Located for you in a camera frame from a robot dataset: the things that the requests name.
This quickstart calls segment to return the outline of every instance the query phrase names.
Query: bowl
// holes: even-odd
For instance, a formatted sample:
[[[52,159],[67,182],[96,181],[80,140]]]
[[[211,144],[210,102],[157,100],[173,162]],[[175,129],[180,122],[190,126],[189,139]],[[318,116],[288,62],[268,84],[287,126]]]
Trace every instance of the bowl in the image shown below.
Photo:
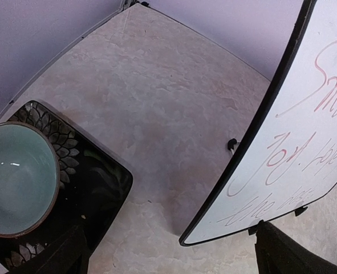
[[[28,124],[0,124],[0,237],[38,227],[58,191],[58,158],[48,139]]]

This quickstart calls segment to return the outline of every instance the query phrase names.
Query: flower pattern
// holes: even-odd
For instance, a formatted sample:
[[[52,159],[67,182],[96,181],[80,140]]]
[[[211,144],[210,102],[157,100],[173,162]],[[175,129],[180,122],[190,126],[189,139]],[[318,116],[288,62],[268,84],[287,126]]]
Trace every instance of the flower pattern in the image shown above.
[[[76,173],[74,168],[79,165],[75,159],[79,154],[75,148],[78,144],[74,139],[75,131],[50,115],[49,111],[37,102],[26,103],[10,118],[10,121],[30,124],[48,138],[58,157],[61,185],[69,183],[70,175]]]
[[[34,258],[37,254],[41,253],[44,250],[44,247],[41,244],[36,244],[32,246],[29,243],[26,243],[26,246],[20,245],[19,252],[11,251],[11,257],[5,258],[6,265],[8,269],[19,267],[24,264],[26,261]]]

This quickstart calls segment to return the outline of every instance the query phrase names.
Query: whiteboard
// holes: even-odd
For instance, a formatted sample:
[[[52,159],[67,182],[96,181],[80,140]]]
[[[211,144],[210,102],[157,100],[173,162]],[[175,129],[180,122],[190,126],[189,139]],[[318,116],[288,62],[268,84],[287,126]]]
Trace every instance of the whiteboard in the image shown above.
[[[336,183],[337,0],[306,0],[254,120],[180,243],[275,219]]]

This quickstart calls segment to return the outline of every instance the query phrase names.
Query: red handwriting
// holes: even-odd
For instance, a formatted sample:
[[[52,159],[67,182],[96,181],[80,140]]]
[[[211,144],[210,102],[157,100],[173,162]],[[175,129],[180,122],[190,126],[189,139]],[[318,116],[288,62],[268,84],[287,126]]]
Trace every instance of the red handwriting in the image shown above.
[[[238,191],[233,191],[233,183],[236,181],[234,178],[229,184],[226,190],[226,195],[228,197],[233,197],[238,195],[256,176],[256,174],[263,168],[266,168],[266,172],[269,171],[267,178],[265,180],[266,186],[269,186],[275,183],[278,179],[280,179],[294,164],[295,160],[300,156],[300,154],[306,149],[311,140],[316,135],[316,132],[303,144],[301,147],[296,146],[293,148],[293,151],[290,152],[289,149],[285,149],[283,147],[284,142],[289,138],[291,132],[286,132],[274,137],[274,142],[267,147],[267,149],[273,148],[270,155],[262,162],[262,164],[257,168],[257,170],[252,174],[249,180],[245,181],[243,186]]]
[[[290,206],[294,203],[301,203],[305,200],[308,200],[310,197],[312,197],[312,193],[314,192],[313,188],[309,188],[308,190],[303,190],[299,192],[302,189],[302,187],[299,187],[298,190],[296,190],[283,204],[281,204],[276,210],[279,210],[283,208],[284,206]]]
[[[305,148],[309,145],[311,140],[314,138],[316,132],[313,133],[313,135],[305,142],[305,144],[299,148],[299,146],[295,147],[295,150],[290,156],[285,158],[288,153],[285,149],[281,149],[277,153],[275,153],[267,162],[268,167],[273,167],[272,171],[267,176],[267,179],[265,181],[266,186],[269,186],[273,183],[275,183],[278,179],[280,179],[286,171],[289,170],[289,168],[294,164],[295,160],[300,156],[300,154],[305,150]],[[277,160],[272,162],[274,158],[278,158],[277,155],[281,155],[281,157]]]
[[[313,188],[309,188],[305,191],[300,191],[302,187],[299,187],[283,204],[281,204],[277,209],[280,210],[285,206],[290,206],[292,204],[299,204],[301,202],[308,201],[312,197]],[[249,217],[251,219],[259,219],[269,213],[270,209],[274,206],[275,201],[270,200],[273,193],[270,193],[262,201],[258,202],[259,196],[251,199],[246,203],[240,210],[230,216],[216,221],[216,223],[225,222],[226,227],[233,225],[236,222],[241,222],[245,218]]]
[[[320,168],[316,173],[314,173],[314,176],[317,175],[325,166],[330,166],[334,163],[334,161],[337,159],[337,147],[333,144],[328,150],[326,150],[326,147],[329,145],[330,141],[332,141],[332,138],[329,139],[329,141],[325,144],[325,146],[315,155],[313,160],[309,162],[307,166],[302,171],[307,170],[310,166],[318,166],[320,165]]]
[[[269,202],[269,197],[272,196],[272,193],[270,193],[264,200],[262,200],[259,204],[254,206],[254,202],[259,198],[259,196],[255,197],[251,201],[249,201],[245,206],[243,206],[238,212],[235,214],[230,215],[229,217],[226,217],[224,219],[221,219],[217,221],[217,223],[220,223],[222,221],[226,221],[225,226],[228,227],[232,224],[234,224],[237,221],[243,221],[245,218],[247,218],[249,215],[252,218],[260,218],[264,214],[268,212],[268,210],[275,204],[275,202]]]
[[[298,107],[305,101],[312,98],[315,94],[318,92],[326,92],[326,88],[330,88],[330,91],[320,100],[320,102],[316,105],[314,108],[314,112],[317,111],[324,111],[327,110],[332,113],[331,117],[337,116],[337,76],[328,76],[328,73],[325,71],[325,69],[321,68],[319,65],[319,59],[323,57],[323,54],[327,52],[327,50],[331,47],[337,46],[337,40],[327,45],[325,48],[323,48],[320,53],[316,56],[314,61],[315,68],[321,73],[323,76],[323,82],[322,84],[313,91],[310,95],[302,99],[300,102],[294,104],[292,107],[288,108],[287,110],[276,114],[276,118],[279,118],[283,116],[284,114],[288,113],[289,111],[293,110],[294,108]]]

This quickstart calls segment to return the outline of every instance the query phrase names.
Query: black object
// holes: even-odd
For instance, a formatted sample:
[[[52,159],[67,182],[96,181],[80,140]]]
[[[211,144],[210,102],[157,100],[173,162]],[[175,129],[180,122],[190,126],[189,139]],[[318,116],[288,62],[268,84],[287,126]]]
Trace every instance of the black object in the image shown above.
[[[234,146],[238,143],[238,141],[236,139],[230,139],[228,141],[228,144],[227,144],[227,147],[228,147],[228,150],[234,150]]]
[[[294,210],[295,216],[299,216],[302,213],[304,213],[304,211],[307,210],[307,207],[299,207],[297,209]]]
[[[149,7],[149,3],[147,3],[147,2],[142,2],[141,5],[145,6],[145,7]]]
[[[63,188],[59,190],[51,213],[37,229],[14,239],[0,238],[0,263],[12,270],[11,273],[18,273],[13,271],[26,262],[34,269],[41,261],[49,263],[59,257],[51,251],[65,250],[59,258],[64,258],[62,262],[71,262],[76,255],[72,251],[76,249],[78,260],[67,274],[87,273],[89,256],[128,196],[133,182],[131,173],[36,101],[26,103],[9,120],[28,123],[49,139],[58,156]],[[80,232],[74,231],[74,237],[79,240],[75,240],[75,245],[70,248],[66,232],[74,228],[83,231],[83,237]],[[82,252],[80,244],[84,241],[86,248]],[[56,269],[51,273],[64,272]]]
[[[254,225],[250,228],[248,228],[248,235],[251,236],[251,235],[254,235],[257,233],[257,225]]]
[[[186,243],[185,240],[187,239],[187,237],[192,233],[192,231],[194,230],[194,228],[196,227],[196,225],[200,222],[200,220],[204,217],[204,215],[206,214],[206,212],[209,210],[210,206],[214,203],[214,201],[216,200],[216,198],[218,197],[218,195],[222,192],[222,190],[224,189],[224,187],[227,185],[227,182],[229,181],[229,179],[231,178],[232,174],[234,173],[234,171],[236,170],[237,166],[239,165],[240,161],[242,160],[242,158],[244,157],[244,155],[246,154],[246,151],[248,150],[248,148],[250,147],[252,141],[254,140],[258,130],[261,128],[261,125],[263,123],[263,121],[265,120],[267,113],[270,111],[272,104],[274,103],[280,89],[281,86],[283,84],[283,82],[286,79],[287,73],[289,72],[289,69],[292,65],[292,62],[297,54],[297,51],[300,47],[301,41],[304,37],[304,34],[306,32],[307,29],[307,25],[310,21],[310,17],[311,17],[311,13],[315,7],[316,4],[316,0],[304,0],[303,1],[303,5],[301,7],[301,10],[299,12],[299,16],[297,18],[296,24],[294,26],[294,30],[291,34],[290,40],[286,46],[285,52],[282,56],[282,59],[280,61],[280,64],[275,72],[275,75],[273,77],[273,80],[270,83],[270,86],[261,102],[261,104],[259,105],[259,108],[257,110],[257,112],[254,115],[253,120],[250,123],[250,126],[248,128],[248,130],[246,131],[243,139],[241,140],[241,145],[238,147],[238,150],[235,152],[235,154],[233,155],[233,157],[231,158],[229,164],[226,166],[223,174],[220,176],[217,184],[214,186],[213,190],[211,191],[211,193],[209,194],[208,198],[205,200],[205,202],[203,203],[203,205],[201,206],[201,208],[199,209],[199,211],[197,212],[196,216],[193,218],[193,220],[191,221],[191,223],[188,225],[187,229],[184,231],[184,233],[181,235],[179,242],[182,246],[184,247],[189,247],[192,245],[196,245],[196,244],[202,244],[202,243],[206,243],[208,241],[212,241],[212,240],[217,240],[223,237],[227,237],[242,231],[247,230],[248,228],[244,228],[242,230],[239,231],[235,231],[233,233],[229,233],[227,235],[222,235],[213,239],[208,239],[208,240],[204,240],[204,241],[199,241],[196,243]],[[316,200],[310,202],[313,203],[319,199],[321,199],[322,197],[317,198]],[[279,217],[282,217],[288,213],[292,213],[294,210],[291,210],[281,216],[277,216],[271,220],[277,219]]]
[[[37,257],[14,268],[9,274],[50,274],[67,273],[80,259],[78,274],[87,273],[88,258],[86,238],[81,225],[71,227]]]
[[[303,248],[269,222],[257,225],[259,274],[337,274],[337,266]]]

